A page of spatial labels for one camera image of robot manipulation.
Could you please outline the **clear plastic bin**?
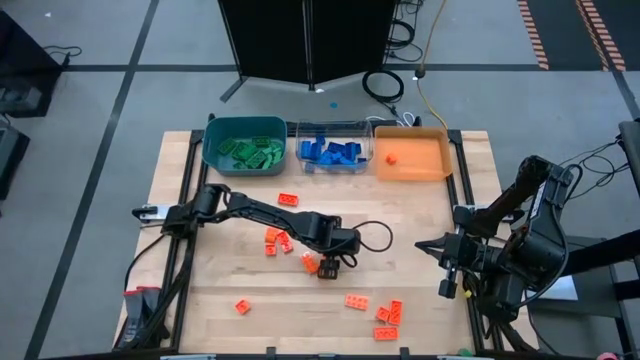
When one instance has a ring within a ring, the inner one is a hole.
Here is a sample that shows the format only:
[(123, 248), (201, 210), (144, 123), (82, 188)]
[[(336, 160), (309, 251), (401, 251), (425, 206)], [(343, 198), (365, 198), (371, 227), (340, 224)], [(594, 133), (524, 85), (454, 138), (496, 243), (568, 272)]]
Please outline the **clear plastic bin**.
[[(295, 126), (295, 154), (299, 160), (302, 170), (305, 163), (314, 163), (316, 166), (313, 174), (361, 174), (364, 173), (371, 164), (374, 157), (373, 149), (373, 128), (369, 121), (347, 121), (347, 122), (300, 122)], [(320, 146), (316, 143), (315, 137), (321, 135), (325, 137), (326, 143)], [(312, 143), (313, 158), (311, 160), (301, 159), (299, 148), (302, 141)], [(356, 142), (361, 144), (361, 153), (357, 156), (355, 165), (343, 166), (338, 163), (334, 165), (320, 165), (318, 160), (323, 152), (328, 151), (330, 142), (346, 144)], [(368, 163), (358, 165), (358, 158), (367, 158)]]

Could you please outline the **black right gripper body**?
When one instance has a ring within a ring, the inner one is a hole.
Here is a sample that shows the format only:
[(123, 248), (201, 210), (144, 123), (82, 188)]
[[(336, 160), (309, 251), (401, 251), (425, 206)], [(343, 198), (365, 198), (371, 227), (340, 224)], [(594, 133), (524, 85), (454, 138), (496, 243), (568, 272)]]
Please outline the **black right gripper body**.
[(446, 233), (440, 257), (444, 269), (468, 269), (473, 272), (492, 273), (502, 270), (499, 264), (501, 248), (475, 241), (466, 235)]

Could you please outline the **teal plastic bin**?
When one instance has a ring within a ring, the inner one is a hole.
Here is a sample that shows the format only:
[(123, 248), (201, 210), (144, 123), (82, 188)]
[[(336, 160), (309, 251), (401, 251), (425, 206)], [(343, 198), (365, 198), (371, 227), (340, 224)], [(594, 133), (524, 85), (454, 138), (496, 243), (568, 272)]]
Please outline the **teal plastic bin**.
[[(275, 116), (213, 118), (208, 122), (205, 129), (202, 158), (209, 167), (214, 168), (222, 176), (251, 177), (279, 175), (286, 166), (287, 135), (288, 129), (286, 122)], [(263, 165), (257, 169), (234, 169), (233, 164), (238, 160), (232, 157), (232, 153), (221, 155), (217, 150), (218, 146), (227, 138), (233, 138), (237, 143), (252, 143), (252, 138), (257, 136), (268, 136), (271, 143), (280, 142), (284, 145), (283, 158), (275, 167), (269, 168), (271, 158), (275, 154), (273, 153), (271, 144), (269, 147), (257, 147), (258, 151), (262, 151), (268, 156), (268, 159)]]

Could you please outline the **black side stand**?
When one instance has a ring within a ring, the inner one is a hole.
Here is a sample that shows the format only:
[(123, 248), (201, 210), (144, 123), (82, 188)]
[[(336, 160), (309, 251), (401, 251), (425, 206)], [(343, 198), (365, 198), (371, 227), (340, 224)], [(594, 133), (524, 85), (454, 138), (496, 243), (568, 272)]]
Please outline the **black side stand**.
[[(538, 300), (534, 307), (556, 313), (612, 318), (622, 346), (619, 357), (640, 360), (640, 347), (634, 343), (630, 322), (623, 311), (625, 300), (640, 300), (640, 228), (612, 239), (578, 237), (575, 244), (577, 249), (572, 252), (567, 268), (577, 297)], [(638, 278), (620, 282), (613, 266), (626, 260), (634, 262)]]

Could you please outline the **white paper sheet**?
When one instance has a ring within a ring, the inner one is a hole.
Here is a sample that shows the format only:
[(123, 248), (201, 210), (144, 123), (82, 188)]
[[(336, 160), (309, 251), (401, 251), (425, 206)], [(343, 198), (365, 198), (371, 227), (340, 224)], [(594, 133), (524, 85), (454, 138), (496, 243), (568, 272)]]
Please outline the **white paper sheet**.
[(577, 301), (578, 294), (573, 276), (564, 276), (559, 278), (546, 292), (541, 299), (561, 300), (561, 301)]

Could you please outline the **grey holder with red top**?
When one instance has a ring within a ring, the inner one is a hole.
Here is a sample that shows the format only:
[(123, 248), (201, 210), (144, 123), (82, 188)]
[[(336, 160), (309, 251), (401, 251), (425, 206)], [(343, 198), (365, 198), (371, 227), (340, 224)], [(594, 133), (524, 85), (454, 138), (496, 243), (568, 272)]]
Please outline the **grey holder with red top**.
[(135, 348), (159, 347), (170, 333), (164, 324), (151, 329), (151, 318), (158, 308), (161, 289), (159, 287), (138, 286), (123, 293), (127, 317), (116, 339), (114, 349), (127, 348), (131, 343)]

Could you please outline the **black cabinet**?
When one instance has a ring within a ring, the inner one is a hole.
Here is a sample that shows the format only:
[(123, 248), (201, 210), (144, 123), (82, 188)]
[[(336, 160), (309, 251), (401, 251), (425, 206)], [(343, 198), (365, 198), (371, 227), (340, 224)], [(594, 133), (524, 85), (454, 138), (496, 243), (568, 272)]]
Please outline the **black cabinet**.
[(0, 10), (0, 114), (44, 117), (63, 66)]

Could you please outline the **black folding partition screen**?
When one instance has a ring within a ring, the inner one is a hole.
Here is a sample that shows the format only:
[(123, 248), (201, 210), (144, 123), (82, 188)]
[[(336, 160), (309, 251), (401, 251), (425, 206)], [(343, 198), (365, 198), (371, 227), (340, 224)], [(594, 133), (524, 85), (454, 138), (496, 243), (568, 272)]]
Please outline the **black folding partition screen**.
[(379, 69), (398, 0), (218, 0), (238, 74), (306, 85)]

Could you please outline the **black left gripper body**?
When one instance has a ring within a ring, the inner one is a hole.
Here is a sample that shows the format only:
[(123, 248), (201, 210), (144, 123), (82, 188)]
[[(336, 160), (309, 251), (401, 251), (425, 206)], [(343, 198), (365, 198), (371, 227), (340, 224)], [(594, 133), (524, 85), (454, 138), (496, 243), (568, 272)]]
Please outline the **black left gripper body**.
[(360, 251), (361, 234), (356, 229), (334, 229), (325, 245), (322, 246), (324, 254), (355, 255)]

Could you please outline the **orange plastic tray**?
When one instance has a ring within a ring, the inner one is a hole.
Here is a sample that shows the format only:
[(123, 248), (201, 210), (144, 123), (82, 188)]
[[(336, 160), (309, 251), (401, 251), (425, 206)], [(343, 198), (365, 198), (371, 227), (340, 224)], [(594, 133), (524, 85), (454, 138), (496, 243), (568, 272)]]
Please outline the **orange plastic tray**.
[[(397, 157), (395, 165), (386, 163), (388, 154)], [(436, 127), (377, 127), (374, 168), (381, 181), (442, 181), (453, 172), (448, 134)]]

